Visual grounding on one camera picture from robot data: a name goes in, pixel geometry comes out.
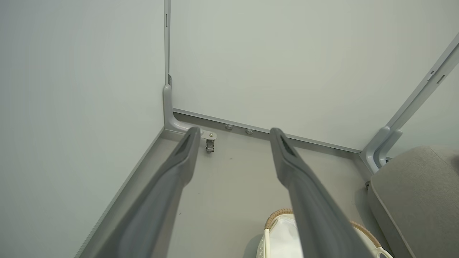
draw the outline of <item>gray cushion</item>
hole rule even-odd
[[[368,201],[395,258],[459,257],[459,151],[421,146],[372,178]]]

